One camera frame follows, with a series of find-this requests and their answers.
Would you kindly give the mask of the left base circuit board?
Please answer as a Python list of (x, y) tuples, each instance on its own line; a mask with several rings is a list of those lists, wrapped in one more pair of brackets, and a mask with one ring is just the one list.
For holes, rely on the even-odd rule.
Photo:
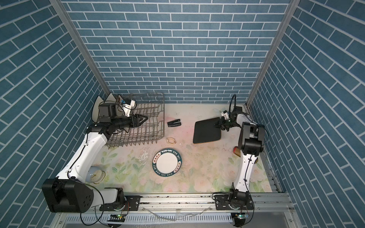
[(126, 218), (126, 214), (111, 214), (109, 219), (107, 220), (108, 223), (112, 222), (124, 222)]

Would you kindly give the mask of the white square plate outer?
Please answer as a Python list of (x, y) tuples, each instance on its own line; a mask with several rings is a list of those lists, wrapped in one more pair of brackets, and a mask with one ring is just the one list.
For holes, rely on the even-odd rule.
[(95, 102), (94, 102), (94, 106), (95, 106), (96, 108), (98, 108), (98, 106), (99, 106), (102, 102), (104, 102), (104, 100), (103, 100), (100, 96), (97, 96), (97, 98), (96, 98), (96, 100), (95, 100)]

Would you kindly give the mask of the black square plate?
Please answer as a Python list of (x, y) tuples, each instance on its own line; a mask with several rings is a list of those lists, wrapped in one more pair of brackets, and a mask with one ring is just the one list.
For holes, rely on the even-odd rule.
[(193, 144), (209, 143), (221, 139), (221, 129), (215, 127), (219, 117), (197, 121), (194, 126)]

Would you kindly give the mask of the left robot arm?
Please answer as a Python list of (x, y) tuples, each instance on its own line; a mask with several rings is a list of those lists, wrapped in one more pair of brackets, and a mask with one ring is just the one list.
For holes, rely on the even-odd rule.
[(126, 207), (126, 198), (121, 188), (98, 190), (90, 179), (92, 163), (112, 134), (125, 128), (137, 128), (148, 117), (133, 114), (130, 105), (118, 116), (115, 104), (102, 102), (98, 119), (87, 130), (82, 144), (55, 178), (46, 179), (41, 187), (48, 208), (53, 213), (84, 213), (91, 207), (111, 207), (121, 211)]

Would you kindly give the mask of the black stapler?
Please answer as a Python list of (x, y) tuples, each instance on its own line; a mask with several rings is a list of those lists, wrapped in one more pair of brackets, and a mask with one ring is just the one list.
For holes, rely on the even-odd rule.
[(176, 120), (173, 120), (173, 121), (170, 121), (167, 123), (168, 127), (178, 127), (178, 126), (181, 126), (181, 120), (180, 119), (176, 119)]

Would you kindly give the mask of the floral square plate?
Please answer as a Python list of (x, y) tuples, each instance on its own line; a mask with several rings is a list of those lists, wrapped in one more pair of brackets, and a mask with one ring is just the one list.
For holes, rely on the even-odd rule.
[(121, 105), (125, 103), (125, 101), (124, 101), (124, 99), (121, 97), (121, 95), (117, 95), (116, 101), (117, 101), (119, 104), (121, 104)]

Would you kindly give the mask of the right base circuit board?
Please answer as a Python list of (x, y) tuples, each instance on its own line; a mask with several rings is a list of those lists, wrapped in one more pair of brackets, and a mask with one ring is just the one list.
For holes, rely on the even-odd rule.
[(234, 221), (239, 221), (239, 222), (245, 222), (246, 219), (249, 218), (249, 214), (243, 213), (243, 212), (235, 212), (235, 213), (231, 213), (232, 219)]

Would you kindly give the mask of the white square plate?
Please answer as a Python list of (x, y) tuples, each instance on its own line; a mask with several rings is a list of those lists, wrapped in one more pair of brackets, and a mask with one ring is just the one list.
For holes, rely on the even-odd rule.
[(94, 106), (95, 106), (96, 108), (98, 108), (98, 106), (99, 106), (102, 102), (104, 102), (104, 100), (103, 100), (100, 96), (97, 96), (97, 98), (96, 98), (96, 100), (95, 100), (95, 102), (94, 102)]
[(114, 95), (112, 94), (112, 93), (110, 93), (108, 96), (107, 96), (107, 98), (106, 98), (106, 100), (105, 100), (105, 103), (106, 104), (115, 104), (116, 103), (116, 98), (114, 97)]

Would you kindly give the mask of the white square plate inner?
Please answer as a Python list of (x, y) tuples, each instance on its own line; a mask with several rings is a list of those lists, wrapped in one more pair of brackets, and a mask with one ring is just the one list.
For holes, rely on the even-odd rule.
[(108, 96), (107, 96), (107, 98), (106, 98), (106, 100), (105, 100), (105, 103), (106, 104), (115, 104), (116, 103), (116, 98), (114, 97), (114, 95), (112, 94), (112, 93), (110, 93)]

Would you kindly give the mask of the base circuit board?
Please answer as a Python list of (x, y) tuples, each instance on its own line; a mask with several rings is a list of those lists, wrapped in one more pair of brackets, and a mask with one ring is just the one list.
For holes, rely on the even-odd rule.
[(126, 218), (126, 214), (111, 214), (109, 219), (107, 220), (108, 223), (112, 222), (124, 222)]
[(234, 221), (239, 221), (239, 222), (245, 222), (246, 219), (249, 218), (249, 214), (243, 213), (243, 212), (235, 212), (235, 213), (231, 213), (232, 219)]

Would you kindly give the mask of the white round bowl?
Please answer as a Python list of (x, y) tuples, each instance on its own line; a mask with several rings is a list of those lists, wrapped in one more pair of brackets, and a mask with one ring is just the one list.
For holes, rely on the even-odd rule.
[(106, 177), (106, 172), (97, 166), (91, 166), (87, 175), (86, 182), (100, 184)]

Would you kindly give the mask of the brown striped cylinder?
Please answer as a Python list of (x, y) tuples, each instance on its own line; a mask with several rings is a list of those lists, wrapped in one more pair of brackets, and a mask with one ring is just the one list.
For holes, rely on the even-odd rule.
[(241, 157), (241, 150), (239, 147), (235, 146), (234, 149), (233, 149), (233, 153), (238, 156), (238, 157)]

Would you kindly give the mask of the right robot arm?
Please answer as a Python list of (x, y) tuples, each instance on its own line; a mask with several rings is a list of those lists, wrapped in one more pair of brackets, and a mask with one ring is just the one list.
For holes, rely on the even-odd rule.
[(233, 127), (240, 128), (238, 146), (235, 151), (240, 154), (240, 168), (228, 194), (228, 204), (234, 209), (254, 208), (250, 194), (250, 179), (253, 166), (264, 149), (265, 126), (254, 122), (240, 106), (221, 113), (219, 121), (221, 129), (229, 131)]

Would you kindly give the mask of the aluminium mounting rail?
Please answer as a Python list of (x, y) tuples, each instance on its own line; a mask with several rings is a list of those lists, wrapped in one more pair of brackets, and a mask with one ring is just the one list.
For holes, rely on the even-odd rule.
[[(301, 224), (294, 206), (286, 193), (253, 193), (252, 202), (254, 208), (234, 210), (228, 204), (228, 196), (209, 193), (133, 193), (127, 194), (129, 211), (105, 211), (95, 212), (90, 209), (84, 214), (59, 213), (51, 223), (52, 228), (127, 228), (127, 227), (187, 227), (193, 224), (195, 227), (208, 225), (217, 227), (220, 225), (230, 228), (300, 228)], [(150, 225), (117, 225), (103, 224), (100, 219), (106, 214), (132, 214), (151, 213), (155, 216), (162, 213), (176, 214), (177, 216), (199, 215), (207, 213), (235, 213), (249, 214), (246, 221), (234, 221), (223, 223), (168, 223)]]

